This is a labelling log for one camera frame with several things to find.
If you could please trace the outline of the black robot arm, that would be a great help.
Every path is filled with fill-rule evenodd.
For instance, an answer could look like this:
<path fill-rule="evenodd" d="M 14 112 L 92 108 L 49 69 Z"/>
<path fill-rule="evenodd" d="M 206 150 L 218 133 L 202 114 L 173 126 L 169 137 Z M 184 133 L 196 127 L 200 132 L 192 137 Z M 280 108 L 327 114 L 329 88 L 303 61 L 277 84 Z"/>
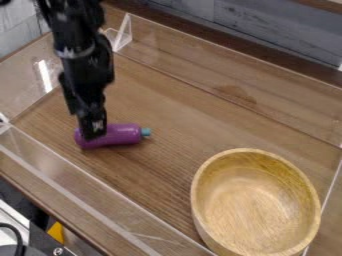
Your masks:
<path fill-rule="evenodd" d="M 106 132 L 104 90 L 114 80 L 110 43 L 100 32 L 105 23 L 101 0 L 34 0 L 51 32 L 53 52 L 61 62 L 58 82 L 81 137 Z"/>

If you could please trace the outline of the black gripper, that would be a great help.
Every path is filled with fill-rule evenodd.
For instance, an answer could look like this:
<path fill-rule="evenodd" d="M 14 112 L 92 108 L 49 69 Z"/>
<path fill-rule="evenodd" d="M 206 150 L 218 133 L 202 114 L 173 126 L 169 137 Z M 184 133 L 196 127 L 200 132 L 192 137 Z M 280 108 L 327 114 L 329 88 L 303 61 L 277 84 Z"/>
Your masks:
<path fill-rule="evenodd" d="M 69 114 L 75 113 L 82 139 L 93 140 L 106 133 L 104 90 L 114 79 L 110 44 L 102 34 L 54 33 L 53 50 L 62 65 L 58 82 Z"/>

